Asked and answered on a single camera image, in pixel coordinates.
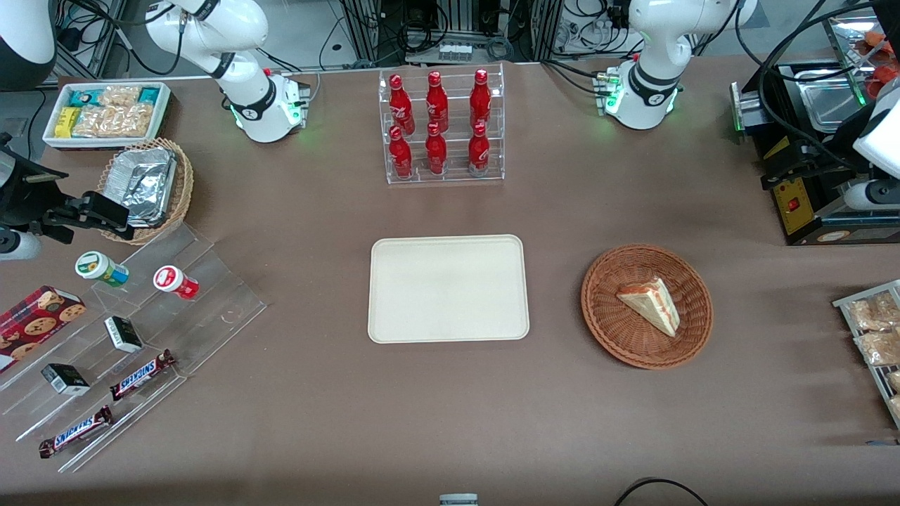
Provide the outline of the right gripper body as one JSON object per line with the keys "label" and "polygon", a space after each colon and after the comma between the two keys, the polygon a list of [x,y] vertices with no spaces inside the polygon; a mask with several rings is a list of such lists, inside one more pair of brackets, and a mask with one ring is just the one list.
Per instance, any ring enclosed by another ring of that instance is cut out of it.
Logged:
{"label": "right gripper body", "polygon": [[20,156],[8,147],[10,140],[9,134],[1,135],[1,221],[9,228],[27,228],[33,221],[41,221],[46,212],[65,204],[67,195],[57,182],[70,175]]}

